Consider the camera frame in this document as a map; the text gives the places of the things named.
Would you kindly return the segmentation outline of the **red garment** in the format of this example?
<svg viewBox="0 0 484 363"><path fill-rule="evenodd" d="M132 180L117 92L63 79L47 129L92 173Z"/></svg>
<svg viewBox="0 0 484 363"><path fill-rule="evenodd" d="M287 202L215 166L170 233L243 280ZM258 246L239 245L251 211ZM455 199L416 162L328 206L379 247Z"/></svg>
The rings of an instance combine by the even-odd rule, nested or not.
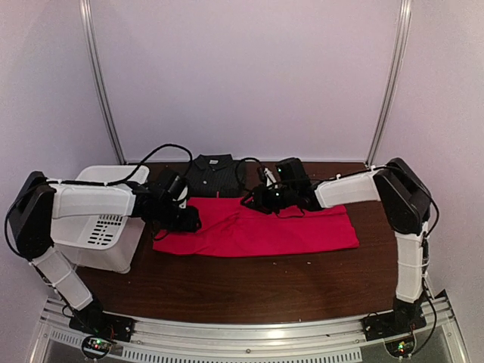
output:
<svg viewBox="0 0 484 363"><path fill-rule="evenodd" d="M303 212L292 206L266 215L235 198L193 198L200 212L195 233L160 231L153 250L177 256L242 258L324 253L360 246L346 208Z"/></svg>

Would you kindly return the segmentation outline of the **dark pinstriped shirt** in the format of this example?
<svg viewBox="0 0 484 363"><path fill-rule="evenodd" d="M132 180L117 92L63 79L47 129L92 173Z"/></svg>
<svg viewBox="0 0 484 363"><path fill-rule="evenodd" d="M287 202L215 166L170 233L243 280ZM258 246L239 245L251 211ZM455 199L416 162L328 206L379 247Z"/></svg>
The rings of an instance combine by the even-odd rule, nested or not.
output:
<svg viewBox="0 0 484 363"><path fill-rule="evenodd" d="M192 197L236 198L247 181L247 163L231 154L198 155L186 175Z"/></svg>

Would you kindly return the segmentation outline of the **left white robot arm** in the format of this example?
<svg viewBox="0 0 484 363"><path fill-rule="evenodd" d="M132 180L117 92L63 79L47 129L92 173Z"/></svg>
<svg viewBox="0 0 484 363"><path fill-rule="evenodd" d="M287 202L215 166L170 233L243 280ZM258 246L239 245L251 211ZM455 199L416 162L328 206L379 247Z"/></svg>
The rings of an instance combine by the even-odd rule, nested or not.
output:
<svg viewBox="0 0 484 363"><path fill-rule="evenodd" d="M90 166L73 181L32 172L8 216L17 251L70 305L93 336L104 334L108 318L74 266L126 274L144 226L194 233L201 227L189 206L188 183L164 171L149 181L146 166Z"/></svg>

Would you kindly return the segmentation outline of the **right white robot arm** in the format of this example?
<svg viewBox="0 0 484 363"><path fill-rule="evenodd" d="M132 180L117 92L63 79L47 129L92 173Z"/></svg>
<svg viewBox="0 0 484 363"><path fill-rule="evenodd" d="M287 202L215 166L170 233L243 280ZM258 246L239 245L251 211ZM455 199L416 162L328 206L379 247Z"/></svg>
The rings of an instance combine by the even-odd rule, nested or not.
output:
<svg viewBox="0 0 484 363"><path fill-rule="evenodd" d="M361 203L379 203L397 243L397 285L388 328L403 334L417 320L426 297L429 239L438 222L437 206L427 186L401 158L381 166L326 179L309 176L295 157L277 163L276 172L259 167L261 182L248 190L242 206L266 215L295 206L317 212Z"/></svg>

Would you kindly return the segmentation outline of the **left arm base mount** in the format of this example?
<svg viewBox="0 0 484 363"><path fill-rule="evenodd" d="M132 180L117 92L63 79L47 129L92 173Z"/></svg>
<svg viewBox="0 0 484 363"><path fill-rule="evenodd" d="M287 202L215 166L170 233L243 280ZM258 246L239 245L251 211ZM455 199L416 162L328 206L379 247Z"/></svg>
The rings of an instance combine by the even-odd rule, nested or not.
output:
<svg viewBox="0 0 484 363"><path fill-rule="evenodd" d="M106 313L101 302L94 298L85 308L73 310L69 327L108 340L129 343L135 320L130 317Z"/></svg>

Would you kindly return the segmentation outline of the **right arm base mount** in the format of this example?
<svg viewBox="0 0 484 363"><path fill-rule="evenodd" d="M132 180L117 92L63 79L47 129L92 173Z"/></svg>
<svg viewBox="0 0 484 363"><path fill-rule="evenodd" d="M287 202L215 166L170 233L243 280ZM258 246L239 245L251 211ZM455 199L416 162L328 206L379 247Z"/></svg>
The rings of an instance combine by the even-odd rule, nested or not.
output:
<svg viewBox="0 0 484 363"><path fill-rule="evenodd" d="M421 299L409 303L395 298L391 311L370 313L361 320L365 339L367 341L386 339L426 327L427 321L421 304Z"/></svg>

